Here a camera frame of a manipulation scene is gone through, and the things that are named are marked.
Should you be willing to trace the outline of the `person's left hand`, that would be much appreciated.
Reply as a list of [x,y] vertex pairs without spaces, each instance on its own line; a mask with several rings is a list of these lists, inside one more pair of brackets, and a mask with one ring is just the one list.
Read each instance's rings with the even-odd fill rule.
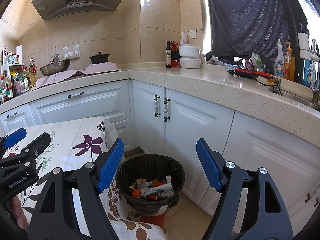
[[24,212],[22,210],[19,198],[17,196],[12,198],[11,207],[12,207],[12,211],[13,211],[13,214],[16,219],[18,227],[20,229],[26,230],[28,227],[28,222],[27,222],[26,216],[24,215]]

